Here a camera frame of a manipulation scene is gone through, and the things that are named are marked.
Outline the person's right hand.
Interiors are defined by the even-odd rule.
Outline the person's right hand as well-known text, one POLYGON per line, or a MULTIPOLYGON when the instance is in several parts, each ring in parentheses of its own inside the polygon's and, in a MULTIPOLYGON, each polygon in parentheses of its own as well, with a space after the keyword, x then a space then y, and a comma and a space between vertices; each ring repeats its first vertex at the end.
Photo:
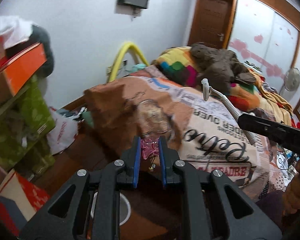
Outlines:
POLYGON ((282 195, 283 214, 282 220, 293 218, 300 211, 300 160, 296 165, 297 174, 288 184, 282 195))

